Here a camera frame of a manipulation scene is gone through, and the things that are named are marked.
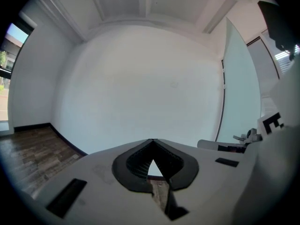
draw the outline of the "wooden floor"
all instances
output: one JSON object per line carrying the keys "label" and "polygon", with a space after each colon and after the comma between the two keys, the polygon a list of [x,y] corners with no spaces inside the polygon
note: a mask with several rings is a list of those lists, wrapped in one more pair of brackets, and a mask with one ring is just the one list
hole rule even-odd
{"label": "wooden floor", "polygon": [[49,127],[0,137],[0,153],[13,184],[29,195],[82,157]]}

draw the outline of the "white ceiling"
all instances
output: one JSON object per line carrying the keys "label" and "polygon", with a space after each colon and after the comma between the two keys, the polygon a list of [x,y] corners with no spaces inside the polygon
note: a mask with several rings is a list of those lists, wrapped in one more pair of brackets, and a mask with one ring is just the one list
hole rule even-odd
{"label": "white ceiling", "polygon": [[150,22],[201,36],[210,33],[237,0],[36,1],[58,25],[64,23],[61,27],[73,29],[79,40],[87,41],[104,24],[120,21]]}

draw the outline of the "green foliage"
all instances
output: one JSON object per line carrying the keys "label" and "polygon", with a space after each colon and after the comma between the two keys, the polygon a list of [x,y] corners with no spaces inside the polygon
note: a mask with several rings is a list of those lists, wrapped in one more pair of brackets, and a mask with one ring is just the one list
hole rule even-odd
{"label": "green foliage", "polygon": [[6,52],[2,51],[0,52],[0,65],[3,65],[6,61]]}
{"label": "green foliage", "polygon": [[4,90],[4,85],[0,85],[0,94],[2,93],[3,90]]}

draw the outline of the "green tree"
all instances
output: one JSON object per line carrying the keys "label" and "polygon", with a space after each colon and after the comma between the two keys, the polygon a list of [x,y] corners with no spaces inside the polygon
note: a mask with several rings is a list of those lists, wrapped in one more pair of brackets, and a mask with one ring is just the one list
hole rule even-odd
{"label": "green tree", "polygon": [[2,51],[0,52],[0,65],[3,65],[6,61],[6,52]]}

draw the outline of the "wall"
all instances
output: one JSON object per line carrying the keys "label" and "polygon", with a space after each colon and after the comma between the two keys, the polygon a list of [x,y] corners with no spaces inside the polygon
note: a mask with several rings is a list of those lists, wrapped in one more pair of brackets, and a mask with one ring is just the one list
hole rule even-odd
{"label": "wall", "polygon": [[216,138],[221,68],[207,48],[181,35],[112,26],[73,51],[51,123],[89,154],[147,138],[196,146]]}
{"label": "wall", "polygon": [[[257,3],[260,0],[239,0],[210,34],[209,47],[223,59],[226,40],[226,18],[228,18],[248,43],[267,29],[263,14]],[[274,0],[262,0],[275,3]]]}
{"label": "wall", "polygon": [[22,10],[36,23],[16,60],[8,96],[9,128],[51,120],[58,73],[74,44],[35,4]]}

